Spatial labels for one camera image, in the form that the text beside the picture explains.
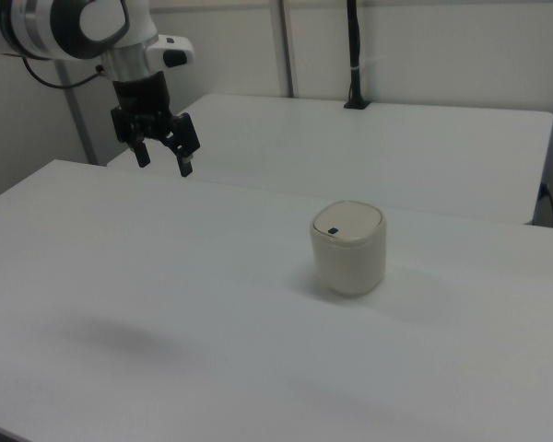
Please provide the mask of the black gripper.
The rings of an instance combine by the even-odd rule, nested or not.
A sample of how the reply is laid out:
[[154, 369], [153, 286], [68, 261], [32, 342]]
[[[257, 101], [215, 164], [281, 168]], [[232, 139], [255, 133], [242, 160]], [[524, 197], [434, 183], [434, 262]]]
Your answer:
[[200, 142], [187, 112], [173, 117], [165, 75], [113, 81], [112, 85], [119, 102], [111, 110], [114, 131], [119, 142], [129, 145], [138, 166], [145, 168], [150, 164], [145, 138], [156, 139], [176, 156], [181, 176], [188, 177], [193, 172], [191, 161]]

